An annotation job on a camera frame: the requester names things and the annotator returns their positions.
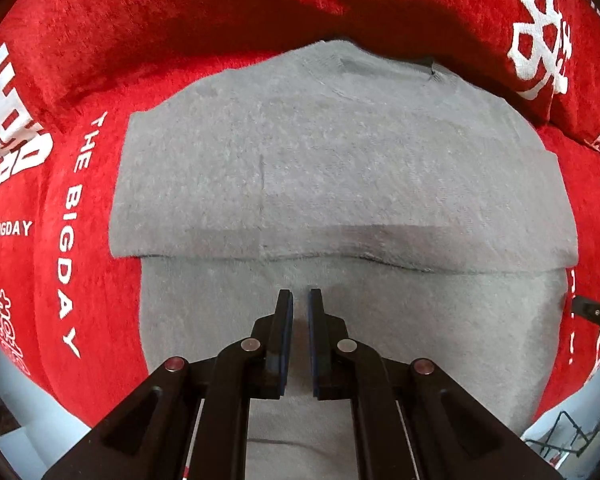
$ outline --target white surface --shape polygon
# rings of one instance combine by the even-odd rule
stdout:
[[[85,424],[26,377],[1,351],[0,397],[22,426],[21,433],[27,437],[30,448],[35,450],[45,470],[89,431]],[[23,452],[30,452],[30,449],[19,436],[8,447],[9,454],[5,453],[5,456],[15,468]],[[31,464],[32,471],[38,471],[34,458]]]
[[[600,461],[600,368],[595,375],[571,397],[555,406],[552,410],[541,416],[534,425],[525,431],[522,438],[533,439],[540,442],[546,441],[548,431],[551,430],[558,414],[567,412],[573,420],[589,436],[594,430],[599,430],[595,435],[593,442],[583,452],[580,457],[573,454],[563,454],[557,463],[556,469],[560,471],[568,480],[586,480],[592,473],[595,466]],[[576,430],[569,419],[562,416],[560,423],[556,426],[550,443],[554,446],[560,446],[571,449],[580,449],[585,441],[581,437],[576,439],[573,445],[571,441],[576,437]],[[552,451],[546,460],[560,454]]]
[[[0,436],[0,451],[22,480],[40,480],[47,467],[33,449],[24,428]]]

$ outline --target gray towel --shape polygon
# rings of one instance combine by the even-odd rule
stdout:
[[[520,434],[555,358],[564,270],[419,272],[355,258],[278,262],[143,258],[140,333],[150,370],[172,355],[213,357],[294,294],[289,381],[280,400],[252,401],[248,480],[357,478],[348,401],[312,397],[307,298],[349,335],[403,362],[427,356]]]
[[[115,256],[347,255],[416,269],[576,263],[553,153],[445,68],[317,43],[134,114]]]
[[[252,402],[250,480],[357,477],[348,403],[312,399],[312,286],[353,338],[433,359],[520,433],[577,261],[555,155],[515,110],[438,64],[343,41],[134,114],[109,241],[117,256],[169,256],[142,258],[150,370],[215,356],[293,291],[288,389]]]

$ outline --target black bracket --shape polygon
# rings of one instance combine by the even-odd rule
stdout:
[[[281,290],[250,338],[205,361],[166,360],[43,480],[182,480],[202,399],[189,479],[242,480],[250,399],[284,394],[292,321],[293,296]]]
[[[180,480],[196,424],[189,479],[244,480],[250,400],[284,394],[292,320],[281,290],[250,337],[215,358],[166,360],[43,480]],[[562,478],[432,361],[385,359],[350,339],[319,289],[309,325],[314,396],[350,399],[360,480]]]
[[[574,296],[571,311],[600,327],[600,303],[584,296]]]
[[[360,480],[558,480],[562,476],[428,359],[410,365],[352,340],[310,293],[318,400],[350,399]]]

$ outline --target red fleece fabric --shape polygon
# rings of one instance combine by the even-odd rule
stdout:
[[[525,114],[564,174],[576,290],[600,301],[600,153],[571,140],[600,152],[600,16],[589,0],[18,0],[0,26],[0,73],[14,71],[0,101],[16,89],[32,118],[23,128],[37,133],[19,152],[0,137],[0,343],[87,424],[148,373],[140,263],[108,246],[129,115],[206,75],[336,37],[434,56]],[[565,314],[542,406],[582,385],[599,332]]]

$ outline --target metal rivet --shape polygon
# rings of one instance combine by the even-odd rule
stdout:
[[[255,352],[260,348],[260,342],[254,337],[248,337],[240,343],[240,346],[245,352]]]
[[[164,367],[170,372],[179,372],[184,368],[184,359],[182,357],[169,357],[164,362]]]
[[[433,371],[436,369],[436,365],[428,359],[418,359],[413,365],[413,367],[420,375],[432,374]]]
[[[338,350],[341,352],[353,352],[358,348],[358,343],[353,341],[353,339],[341,339],[338,341]]]

